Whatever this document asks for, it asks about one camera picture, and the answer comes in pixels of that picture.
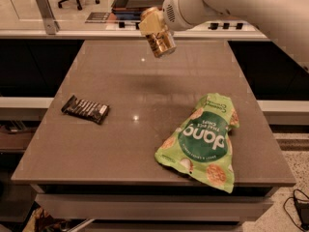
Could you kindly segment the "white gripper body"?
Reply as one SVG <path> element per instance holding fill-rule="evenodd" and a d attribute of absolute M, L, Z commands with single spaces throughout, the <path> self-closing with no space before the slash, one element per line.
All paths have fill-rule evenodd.
<path fill-rule="evenodd" d="M 163 17 L 173 31 L 184 31 L 203 23 L 206 19 L 203 0 L 164 0 Z"/>

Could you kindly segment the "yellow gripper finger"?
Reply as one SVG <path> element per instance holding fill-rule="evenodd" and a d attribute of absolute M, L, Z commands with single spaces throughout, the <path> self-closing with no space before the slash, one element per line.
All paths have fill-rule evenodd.
<path fill-rule="evenodd" d="M 166 29 L 163 12 L 147 10 L 141 14 L 139 30 L 143 36 L 156 34 Z"/>

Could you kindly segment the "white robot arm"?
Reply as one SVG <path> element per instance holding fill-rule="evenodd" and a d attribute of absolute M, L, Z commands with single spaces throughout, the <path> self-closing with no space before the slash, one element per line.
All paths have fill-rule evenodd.
<path fill-rule="evenodd" d="M 162 10 L 143 13 L 143 35 L 184 31 L 233 16 L 255 26 L 304 70 L 309 69 L 309 0 L 164 0 Z"/>

